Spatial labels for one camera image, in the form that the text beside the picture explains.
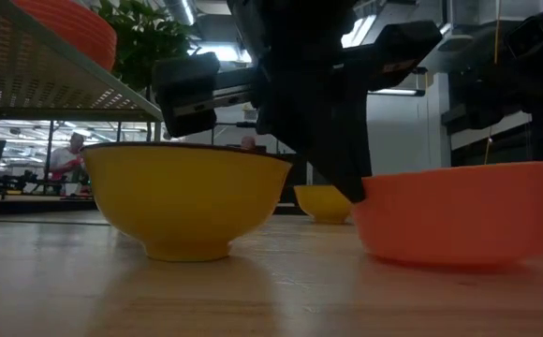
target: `bowl rim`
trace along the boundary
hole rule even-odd
[[[334,186],[331,183],[298,184],[298,185],[293,185],[292,187],[293,188],[298,188],[298,187],[334,187],[336,188],[336,186]]]
[[[85,7],[81,4],[76,3],[75,1],[32,1],[32,0],[16,0],[12,2],[14,5],[26,12],[26,7],[41,7],[41,8],[54,8],[55,10],[60,9],[72,9],[77,10],[78,12],[84,15],[84,19],[90,19],[99,25],[102,25],[103,28],[109,29],[112,32],[115,32],[113,27],[103,19],[97,12],[94,10]]]
[[[465,170],[473,169],[488,169],[488,168],[503,168],[503,167],[524,167],[524,166],[543,166],[543,161],[524,161],[524,162],[513,162],[513,163],[497,163],[497,164],[486,164],[486,165],[469,165],[469,166],[460,166],[460,167],[451,167],[451,168],[432,168],[426,169],[419,172],[401,172],[401,173],[391,173],[391,174],[375,174],[371,176],[361,177],[365,181],[377,180],[377,179],[390,179],[396,177],[411,177],[411,176],[423,176],[435,172],[458,172]]]
[[[226,151],[239,154],[254,154],[265,156],[283,162],[292,164],[292,161],[279,156],[278,154],[268,154],[261,153],[257,151],[244,150],[241,148],[229,147],[224,145],[210,145],[210,144],[196,144],[196,143],[181,143],[181,142],[145,142],[145,141],[121,141],[121,142],[107,142],[107,143],[98,143],[86,145],[81,148],[81,153],[85,150],[93,150],[104,147],[172,147],[172,148],[187,148],[187,149],[198,149],[198,150],[215,150],[215,151]]]

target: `white shirt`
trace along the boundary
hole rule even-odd
[[[81,155],[80,154],[73,154],[72,152],[69,151],[69,148],[67,148],[67,147],[60,148],[60,149],[57,149],[57,150],[55,150],[55,151],[53,151],[51,153],[50,167],[53,168],[53,169],[58,169],[61,166],[64,166],[65,164],[69,163],[70,161],[76,160],[76,159],[81,159]],[[62,172],[61,174],[66,175],[66,179],[70,180],[70,179],[72,179],[72,173],[73,173],[73,171],[69,171],[69,172]]]

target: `wooden table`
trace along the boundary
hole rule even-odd
[[[5,222],[0,336],[543,337],[543,256],[404,268],[363,254],[352,226],[276,216],[231,258],[164,263],[112,227]]]

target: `green leaves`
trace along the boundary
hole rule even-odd
[[[158,60],[185,57],[190,49],[188,27],[171,21],[162,9],[140,0],[120,0],[113,6],[100,0],[93,11],[107,21],[118,36],[113,75],[140,91],[151,84],[151,71]]]

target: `perforated shelf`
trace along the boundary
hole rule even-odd
[[[0,0],[0,119],[160,121],[160,110]]]

